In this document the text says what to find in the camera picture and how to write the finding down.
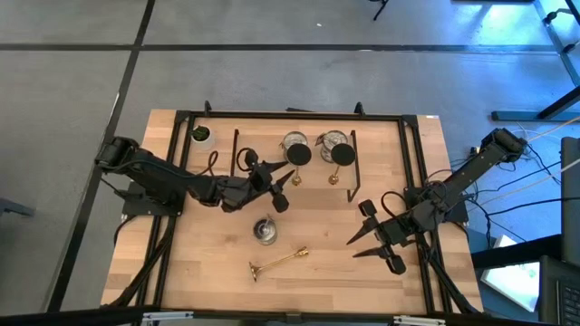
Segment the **black desk leg frame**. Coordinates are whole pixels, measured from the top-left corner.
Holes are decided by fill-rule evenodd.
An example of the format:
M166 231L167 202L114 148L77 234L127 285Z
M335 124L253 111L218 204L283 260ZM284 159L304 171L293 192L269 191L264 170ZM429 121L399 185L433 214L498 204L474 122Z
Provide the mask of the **black desk leg frame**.
M563 44L552 22L559 14L569 14L575 19L580 26L580 0L563 0L565 5L557 8L555 11L547 13L540 0L534 0L533 4L546 32L555 47L555 52L565 66L574 88L555 100L540 111L513 111L513 110L495 110L491 112L490 118L494 121L511 121L511 122L567 122L575 118L580 118L580 112L567 112L574 105L580 102L580 72L573 65L569 54L574 49L580 49L580 38L573 43Z

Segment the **white pot with green plant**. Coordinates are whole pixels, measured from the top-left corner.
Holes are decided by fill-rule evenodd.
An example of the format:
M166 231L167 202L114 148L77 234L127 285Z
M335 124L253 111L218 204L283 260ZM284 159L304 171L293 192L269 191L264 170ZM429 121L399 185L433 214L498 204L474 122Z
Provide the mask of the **white pot with green plant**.
M215 132L204 125L197 125L190 132L190 137L199 150L210 150L215 144Z

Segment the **black laptop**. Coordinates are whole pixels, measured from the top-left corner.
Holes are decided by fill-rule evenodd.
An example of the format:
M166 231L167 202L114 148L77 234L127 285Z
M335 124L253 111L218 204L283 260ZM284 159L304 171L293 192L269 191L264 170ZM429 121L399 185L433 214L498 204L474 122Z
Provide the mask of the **black laptop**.
M546 255L539 262L539 320L558 326L580 326L580 267Z

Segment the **wooden shelf riser black legs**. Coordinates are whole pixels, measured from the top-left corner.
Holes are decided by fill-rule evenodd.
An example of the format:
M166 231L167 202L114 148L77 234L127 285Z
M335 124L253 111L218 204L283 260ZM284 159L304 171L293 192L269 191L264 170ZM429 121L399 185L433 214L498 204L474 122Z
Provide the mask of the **wooden shelf riser black legs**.
M343 190L353 202L361 187L356 133L338 129L318 136L235 130L230 174L259 190Z

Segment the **silver aluminium bracket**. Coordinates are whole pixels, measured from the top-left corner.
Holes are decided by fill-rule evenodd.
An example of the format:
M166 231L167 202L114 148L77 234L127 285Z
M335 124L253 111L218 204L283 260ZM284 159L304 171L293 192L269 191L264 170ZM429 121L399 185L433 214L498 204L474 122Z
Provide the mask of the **silver aluminium bracket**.
M393 317L394 326L447 326L446 321L429 317L399 315Z
M167 311L167 312L144 312L141 320L149 323L155 323L161 321L177 321L193 318L194 312L191 311Z

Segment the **black aluminium table frame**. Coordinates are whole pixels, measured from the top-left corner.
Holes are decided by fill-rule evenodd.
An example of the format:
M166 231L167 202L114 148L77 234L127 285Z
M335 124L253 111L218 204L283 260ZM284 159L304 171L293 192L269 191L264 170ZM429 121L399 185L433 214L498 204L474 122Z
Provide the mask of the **black aluminium table frame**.
M227 214L187 199L177 220L161 304L166 309L215 312L423 314L426 298L442 309L436 277L424 289L415 245L397 247L406 272L391 273L377 257L353 258L375 247L374 235L346 243L360 229L359 203L370 199L378 218L400 213L400 193L409 183L448 176L450 159L436 116L396 119L352 114L316 116L312 112L213 112L202 119L216 133L217 173L230 173L236 129L281 133L299 130L318 136L330 129L354 131L361 187L353 202L343 190L285 188L289 207L278 214L271 196L262 196ZM261 245L254 223L271 216L277 239ZM264 270L255 282L248 263L261 266L306 247L297 257Z

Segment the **dark grey monitor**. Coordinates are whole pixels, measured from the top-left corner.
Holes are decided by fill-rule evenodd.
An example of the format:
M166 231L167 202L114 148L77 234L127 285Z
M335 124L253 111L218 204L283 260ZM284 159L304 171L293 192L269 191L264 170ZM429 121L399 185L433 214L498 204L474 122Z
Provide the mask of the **dark grey monitor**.
M580 267L580 139L561 139L561 166L574 165L562 172L561 236L563 259Z

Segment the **black desk bar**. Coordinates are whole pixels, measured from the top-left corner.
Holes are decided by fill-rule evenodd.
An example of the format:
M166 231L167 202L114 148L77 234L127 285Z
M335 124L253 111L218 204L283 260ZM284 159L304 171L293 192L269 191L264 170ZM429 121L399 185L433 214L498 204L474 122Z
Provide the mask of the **black desk bar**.
M475 269L493 269L538 261L542 256L561 258L562 236L550 235L529 242L476 252L471 255Z

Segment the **brass candlestick holder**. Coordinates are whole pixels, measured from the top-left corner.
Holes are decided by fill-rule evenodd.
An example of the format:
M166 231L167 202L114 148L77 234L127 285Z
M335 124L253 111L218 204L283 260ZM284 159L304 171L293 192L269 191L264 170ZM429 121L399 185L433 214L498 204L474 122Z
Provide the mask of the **brass candlestick holder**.
M268 264L265 264L265 265L258 266L258 265L255 265L255 264L249 262L248 263L248 268L249 268L249 271L250 271L250 273L252 275L253 280L256 282L257 279L258 279L258 277L259 277L259 275L264 270L267 270L267 269L269 269L271 267L274 267L274 266L277 266L279 264L282 264L282 263L284 263L284 262L286 262L288 260L291 260L291 259L294 259L294 258L297 258L297 257L308 256L308 255L309 255L308 249L306 247L302 247L302 248L298 249L293 254L290 254L288 256L285 256L283 258L280 258L280 259L278 259L276 261L273 261L273 262L268 263Z
M286 160L295 167L295 174L292 177L292 184L299 186L302 179L299 174L300 167L307 165L312 159L312 151L303 143L295 143L291 145L285 153Z
M340 143L331 149L331 159L336 165L336 169L328 178L328 182L334 186L339 182L338 172L340 168L350 166L356 159L356 152L349 144Z

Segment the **white glowing screen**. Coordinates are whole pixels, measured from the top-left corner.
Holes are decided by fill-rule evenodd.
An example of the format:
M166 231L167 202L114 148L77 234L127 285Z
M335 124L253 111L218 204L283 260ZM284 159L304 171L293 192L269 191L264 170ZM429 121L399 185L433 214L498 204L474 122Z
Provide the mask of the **white glowing screen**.
M480 280L528 312L539 298L540 262L487 269Z

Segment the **grey floor object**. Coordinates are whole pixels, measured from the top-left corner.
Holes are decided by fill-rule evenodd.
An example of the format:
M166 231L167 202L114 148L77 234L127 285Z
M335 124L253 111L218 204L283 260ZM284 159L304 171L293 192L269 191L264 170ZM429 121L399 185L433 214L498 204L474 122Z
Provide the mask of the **grey floor object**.
M0 216L2 216L4 213L15 213L21 216L33 216L35 209L0 197Z

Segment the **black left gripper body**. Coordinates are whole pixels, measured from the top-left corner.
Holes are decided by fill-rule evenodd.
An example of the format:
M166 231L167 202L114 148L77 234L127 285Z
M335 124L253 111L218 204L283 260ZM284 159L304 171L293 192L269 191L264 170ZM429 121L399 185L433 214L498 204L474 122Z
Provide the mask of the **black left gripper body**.
M270 194L273 198L272 204L277 213L283 213L289 207L289 202L283 192L281 194L271 194L270 185L275 183L272 174L264 176L260 173L260 163L258 155L254 150L240 150L244 153L246 178L226 177L220 182L221 207L224 212L234 212L243 206L258 199L264 194Z

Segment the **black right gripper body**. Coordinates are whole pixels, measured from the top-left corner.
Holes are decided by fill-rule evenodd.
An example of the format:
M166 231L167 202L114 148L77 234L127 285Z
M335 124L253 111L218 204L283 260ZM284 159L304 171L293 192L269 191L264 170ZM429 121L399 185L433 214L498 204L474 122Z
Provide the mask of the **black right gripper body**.
M376 218L377 210L370 199L362 201L358 205L361 213L366 218ZM406 265L402 258L394 253L395 245L406 246L409 244L408 237L424 230L424 213L418 214L411 210L410 212L392 217L391 219L380 222L380 225L371 233L381 243L390 248L390 258L382 259L386 262L389 270L395 274L406 272Z

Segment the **glass jar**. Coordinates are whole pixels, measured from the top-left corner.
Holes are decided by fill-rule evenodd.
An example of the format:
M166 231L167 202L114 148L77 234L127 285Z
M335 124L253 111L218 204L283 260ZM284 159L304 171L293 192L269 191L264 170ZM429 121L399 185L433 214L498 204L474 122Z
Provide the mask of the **glass jar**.
M280 146L284 154L295 144L302 144L308 146L308 139L306 135L300 131L290 131L282 139Z
M276 222L271 216L257 220L253 226L253 235L261 245L272 245L277 239Z
M340 130L329 130L316 139L315 145L320 146L320 155L328 163L333 163L332 149L339 144L347 144L347 136Z

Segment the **black chair leg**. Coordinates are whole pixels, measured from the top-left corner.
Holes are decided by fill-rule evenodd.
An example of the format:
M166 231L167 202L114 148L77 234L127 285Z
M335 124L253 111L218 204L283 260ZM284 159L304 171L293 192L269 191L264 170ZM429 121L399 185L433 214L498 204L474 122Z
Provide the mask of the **black chair leg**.
M368 0L371 3L379 4L379 8L377 9L376 13L374 14L372 20L376 22L380 15L382 14L383 10L385 9L386 5L390 2L390 0Z

